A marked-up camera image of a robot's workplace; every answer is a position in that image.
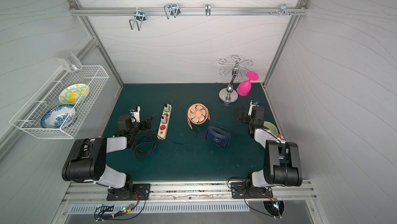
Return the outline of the green ceramic bowl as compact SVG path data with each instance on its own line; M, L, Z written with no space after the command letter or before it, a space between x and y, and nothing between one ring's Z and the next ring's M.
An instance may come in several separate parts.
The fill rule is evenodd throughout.
M276 125L274 125L273 123L271 123L271 122L264 122L263 123L263 126L265 127L265 128L267 128L268 130L270 130L270 132L274 135L274 136L277 136L278 135L278 129L277 129L277 127L276 127Z

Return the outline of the blue white patterned bowl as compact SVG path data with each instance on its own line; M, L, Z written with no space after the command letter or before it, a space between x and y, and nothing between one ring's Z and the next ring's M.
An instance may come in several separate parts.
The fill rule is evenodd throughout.
M73 105L61 105L47 112L41 119L42 128L57 129L69 127L77 118L77 112Z

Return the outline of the metal double hook middle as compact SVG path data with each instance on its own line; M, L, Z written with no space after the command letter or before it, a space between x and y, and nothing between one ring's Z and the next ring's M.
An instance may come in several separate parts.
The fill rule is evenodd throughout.
M164 5L163 9L165 11L165 15L167 19L170 19L170 17L176 18L181 13L178 4L167 4Z

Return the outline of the silver glass holder stand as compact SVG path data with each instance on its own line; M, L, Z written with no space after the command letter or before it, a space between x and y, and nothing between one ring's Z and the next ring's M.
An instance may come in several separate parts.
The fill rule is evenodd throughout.
M231 80L228 83L226 88L223 88L219 92L219 99L226 105L234 104L238 100L238 93L234 89L234 82L238 82L242 73L240 72L241 68L244 68L247 71L250 71L247 66L253 66L254 62L249 59L241 59L238 55L232 55L230 60L222 58L218 60L220 65L232 65L232 68L227 71L225 68L221 68L219 70L219 75L226 76L228 74L231 75Z

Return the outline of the pink plastic wine glass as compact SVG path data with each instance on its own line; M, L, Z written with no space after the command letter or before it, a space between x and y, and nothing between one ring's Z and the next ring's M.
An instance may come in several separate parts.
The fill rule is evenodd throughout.
M252 81L257 81L259 79L259 76L256 72L254 71L248 71L246 73L246 78L247 80L240 83L238 88L237 88L237 93L240 96L247 96L252 88Z

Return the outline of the metal hook right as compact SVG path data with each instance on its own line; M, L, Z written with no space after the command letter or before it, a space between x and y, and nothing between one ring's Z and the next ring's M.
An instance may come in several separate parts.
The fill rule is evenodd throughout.
M279 10L277 10L276 12L274 12L274 11L269 11L269 14L270 14L270 15L277 14L278 16L293 16L293 15L296 14L296 12L295 12L295 11L288 11L288 10L287 10L286 4L282 4L282 5L280 6L280 9L279 9Z

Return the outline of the small metal hook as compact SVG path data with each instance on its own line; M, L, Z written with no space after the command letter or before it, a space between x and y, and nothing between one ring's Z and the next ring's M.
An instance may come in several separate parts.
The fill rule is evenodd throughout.
M207 17L211 15L211 5L210 4L205 5L205 15Z

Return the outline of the green dark table mat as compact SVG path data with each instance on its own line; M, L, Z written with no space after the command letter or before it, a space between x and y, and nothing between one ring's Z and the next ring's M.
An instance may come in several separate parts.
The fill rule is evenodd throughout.
M248 110L251 100L263 107L264 119L274 122L268 101L259 83L255 83L248 96L239 97L236 103L225 105L219 100L219 84L126 84L124 85L104 136L117 132L118 118L131 107L140 106L142 118L153 118L158 129L163 107L172 105L166 139L152 145L151 135L139 134L140 148L145 156L136 155L133 149L110 153L107 164L131 175L134 181L188 181L245 178L261 170L264 148L250 136L248 126L237 119L239 110ZM208 108L210 120L201 125L187 122L187 111L194 104ZM207 128L221 126L231 133L227 149L221 149L205 139Z

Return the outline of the metal double hook left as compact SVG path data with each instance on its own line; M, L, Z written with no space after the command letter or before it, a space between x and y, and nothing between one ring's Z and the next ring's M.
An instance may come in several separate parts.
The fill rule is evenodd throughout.
M139 11L138 9L133 13L133 18L129 20L131 30L134 30L136 27L138 31L141 30L143 22L146 20L146 16L144 12Z

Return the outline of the clear glass cup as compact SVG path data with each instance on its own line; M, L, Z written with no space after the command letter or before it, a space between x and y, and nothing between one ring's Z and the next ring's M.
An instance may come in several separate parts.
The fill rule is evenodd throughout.
M60 51L57 53L57 59L63 69L67 72L78 72L83 69L80 60L70 51Z

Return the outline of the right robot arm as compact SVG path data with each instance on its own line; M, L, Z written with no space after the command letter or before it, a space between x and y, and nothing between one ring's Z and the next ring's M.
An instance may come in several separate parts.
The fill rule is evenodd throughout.
M248 111L238 112L238 120L248 125L250 136L265 149L263 167L251 173L249 184L257 188L301 186L303 174L298 145L286 142L265 126L264 108L250 104Z

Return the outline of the orange desk fan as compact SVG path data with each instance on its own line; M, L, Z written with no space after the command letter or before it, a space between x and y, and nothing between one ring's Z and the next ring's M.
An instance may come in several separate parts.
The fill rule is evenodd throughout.
M192 125L201 125L210 120L210 114L207 107L203 104L194 104L187 111L187 122L191 129Z

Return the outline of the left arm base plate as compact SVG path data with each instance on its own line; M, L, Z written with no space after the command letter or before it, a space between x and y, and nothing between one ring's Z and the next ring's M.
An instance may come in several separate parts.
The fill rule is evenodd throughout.
M107 201L148 200L151 184L126 184L123 188L109 188Z

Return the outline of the aluminium rail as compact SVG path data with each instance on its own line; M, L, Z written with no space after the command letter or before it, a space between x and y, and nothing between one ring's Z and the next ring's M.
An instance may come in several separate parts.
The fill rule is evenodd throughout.
M230 181L171 181L149 182L151 191L148 202L206 202L233 201ZM299 187L274 186L273 198L278 200L316 200L317 195L309 180ZM62 199L62 204L83 204L106 202L106 187L92 183L71 183Z
M73 16L133 16L136 10L145 13L147 17L165 17L163 7L159 8L76 8L71 9ZM211 6L210 16L278 16L270 15L269 11L276 12L279 7L213 7ZM181 13L178 16L206 16L205 7L180 7ZM306 15L309 10L307 8L287 7L288 11L295 11L294 16Z

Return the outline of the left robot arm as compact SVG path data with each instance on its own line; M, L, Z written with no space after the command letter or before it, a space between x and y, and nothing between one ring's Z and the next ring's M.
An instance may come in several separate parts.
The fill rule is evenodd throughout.
M118 119L118 134L113 137L75 140L62 169L65 181L92 182L111 190L131 190L133 182L129 174L116 171L106 164L107 154L132 148L140 131L152 128L152 118L140 122L131 116Z

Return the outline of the pink usb charger plug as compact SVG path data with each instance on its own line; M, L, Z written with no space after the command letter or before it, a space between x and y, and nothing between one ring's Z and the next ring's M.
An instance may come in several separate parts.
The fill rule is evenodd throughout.
M167 114L167 113L164 113L162 116L161 116L161 123L162 124L166 124L166 123L168 123L169 122L169 115Z

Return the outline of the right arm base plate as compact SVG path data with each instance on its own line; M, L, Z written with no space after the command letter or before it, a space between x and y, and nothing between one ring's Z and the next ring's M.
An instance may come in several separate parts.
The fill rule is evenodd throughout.
M248 186L244 182L229 184L233 199L270 199L273 198L273 191L266 187Z

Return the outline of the green usb charger plug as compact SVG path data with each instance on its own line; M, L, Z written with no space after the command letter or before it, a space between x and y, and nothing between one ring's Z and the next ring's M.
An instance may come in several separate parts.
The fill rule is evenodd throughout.
M166 103L164 105L164 112L165 113L169 113L171 111L171 108L172 108L171 104L170 103Z

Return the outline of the yellow green patterned bowl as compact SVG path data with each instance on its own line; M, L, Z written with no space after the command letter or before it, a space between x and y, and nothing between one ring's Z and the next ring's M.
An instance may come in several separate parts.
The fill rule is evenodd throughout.
M84 101L90 94L87 84L78 83L65 88L59 95L59 102L63 105L75 105Z

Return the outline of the metal double hook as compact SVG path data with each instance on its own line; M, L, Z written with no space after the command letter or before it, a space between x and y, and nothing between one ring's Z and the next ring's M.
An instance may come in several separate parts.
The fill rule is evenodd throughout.
M167 19L170 19L170 17L176 18L181 13L178 4L167 4L164 5L163 9L165 11L165 15Z
M133 13L133 18L129 20L131 30L134 30L136 27L138 31L141 30L143 22L146 20L146 16L144 12L139 11L138 9Z

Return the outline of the white red power strip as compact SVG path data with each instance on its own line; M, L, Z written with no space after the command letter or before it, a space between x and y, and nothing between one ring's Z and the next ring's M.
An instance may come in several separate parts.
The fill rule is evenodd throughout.
M160 140L166 139L166 134L170 124L171 113L172 113L172 105L170 103L165 104L163 108L163 112L161 114L160 125L157 133L157 137Z

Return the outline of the dark blue desk fan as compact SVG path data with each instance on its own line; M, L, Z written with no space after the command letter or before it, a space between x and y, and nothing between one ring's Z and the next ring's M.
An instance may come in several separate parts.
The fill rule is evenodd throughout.
M205 139L221 149L227 149L230 144L231 133L221 126L211 125L207 128Z

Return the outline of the aluminium front rail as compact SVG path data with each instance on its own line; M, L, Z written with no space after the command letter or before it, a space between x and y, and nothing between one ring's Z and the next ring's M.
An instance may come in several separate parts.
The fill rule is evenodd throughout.
M233 201L230 181L171 181L149 182L151 191L148 202L206 202ZM299 187L274 186L273 198L278 200L316 200L317 195L309 180ZM83 204L106 202L106 187L92 183L71 183L62 199L62 204Z

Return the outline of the aluminium top rail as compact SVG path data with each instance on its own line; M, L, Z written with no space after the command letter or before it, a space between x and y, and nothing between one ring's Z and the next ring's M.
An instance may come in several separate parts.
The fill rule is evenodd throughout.
M163 7L159 8L76 8L71 9L73 16L133 16L136 10L145 13L147 17L165 17ZM210 16L278 16L270 15L269 11L276 12L279 7L213 7L211 6ZM181 13L178 16L206 16L205 7L180 7ZM306 15L309 10L307 8L287 7L288 11L295 11L294 16Z

